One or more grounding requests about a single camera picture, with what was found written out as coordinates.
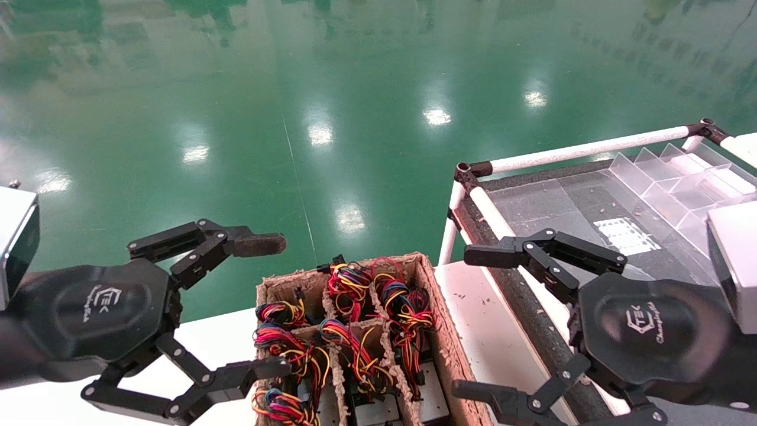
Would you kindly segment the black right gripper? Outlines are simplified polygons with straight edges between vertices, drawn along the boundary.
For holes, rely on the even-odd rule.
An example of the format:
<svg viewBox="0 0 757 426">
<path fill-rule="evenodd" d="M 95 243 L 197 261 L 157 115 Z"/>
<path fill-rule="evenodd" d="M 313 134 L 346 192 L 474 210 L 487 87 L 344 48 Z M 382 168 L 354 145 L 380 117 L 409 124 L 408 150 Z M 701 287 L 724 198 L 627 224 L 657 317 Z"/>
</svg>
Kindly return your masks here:
<svg viewBox="0 0 757 426">
<path fill-rule="evenodd" d="M 627 414 L 590 424 L 666 425 L 668 416 L 644 394 L 623 389 L 714 386 L 741 361 L 741 332 L 716 286 L 623 277 L 624 254 L 551 228 L 528 237 L 506 235 L 493 246 L 470 244 L 463 261 L 489 269 L 524 267 L 563 304 L 577 302 L 582 355 L 535 394 L 478 381 L 452 383 L 455 397 L 489 405 L 500 424 L 565 424 L 552 405 L 589 376 L 622 390 L 630 407 Z M 579 288 L 564 263 L 600 277 Z"/>
</svg>

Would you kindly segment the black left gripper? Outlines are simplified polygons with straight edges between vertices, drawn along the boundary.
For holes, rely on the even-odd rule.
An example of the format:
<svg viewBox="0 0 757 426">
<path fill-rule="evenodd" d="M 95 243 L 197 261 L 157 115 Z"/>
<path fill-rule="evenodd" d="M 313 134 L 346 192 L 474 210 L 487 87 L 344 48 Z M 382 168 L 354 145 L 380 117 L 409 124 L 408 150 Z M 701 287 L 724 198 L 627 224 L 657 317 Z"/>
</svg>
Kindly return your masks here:
<svg viewBox="0 0 757 426">
<path fill-rule="evenodd" d="M 245 399 L 258 380 L 290 375 L 292 367 L 267 358 L 208 369 L 169 333 L 182 312 L 176 288 L 192 288 L 229 257 L 285 249 L 282 234 L 200 219 L 130 242 L 127 264 L 35 273 L 12 299 L 12 359 L 33 369 L 106 367 L 81 391 L 83 400 L 111 414 L 191 425 L 214 405 Z M 182 258 L 170 275 L 154 264 L 176 256 Z M 192 381 L 183 394 L 167 399 L 119 388 L 138 366 L 160 356 Z"/>
</svg>

